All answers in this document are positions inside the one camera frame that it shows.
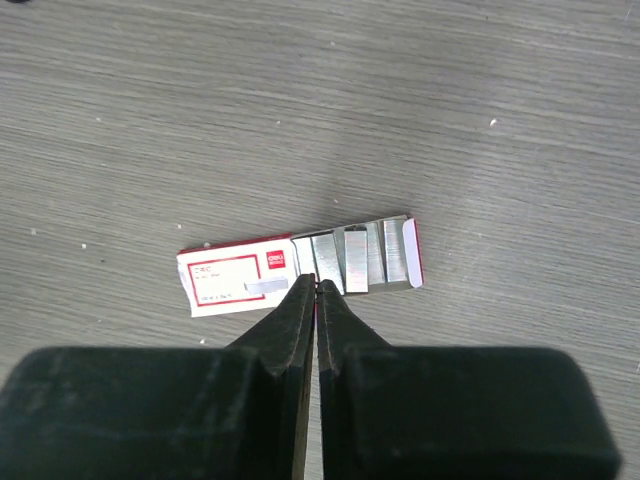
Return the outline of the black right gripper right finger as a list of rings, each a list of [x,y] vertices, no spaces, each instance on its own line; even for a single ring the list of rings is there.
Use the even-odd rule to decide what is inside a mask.
[[[394,346],[317,288],[328,479],[613,479],[622,456],[574,359],[550,348]]]

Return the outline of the red white staple box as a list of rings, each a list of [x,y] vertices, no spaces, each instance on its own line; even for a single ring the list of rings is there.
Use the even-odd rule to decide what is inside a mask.
[[[406,214],[184,249],[176,261],[194,318],[271,309],[304,274],[333,282],[343,296],[424,283],[417,222]]]

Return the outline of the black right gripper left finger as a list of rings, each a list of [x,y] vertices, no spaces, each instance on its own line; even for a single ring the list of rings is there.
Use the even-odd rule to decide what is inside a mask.
[[[315,280],[223,348],[37,349],[1,391],[5,479],[300,479]]]

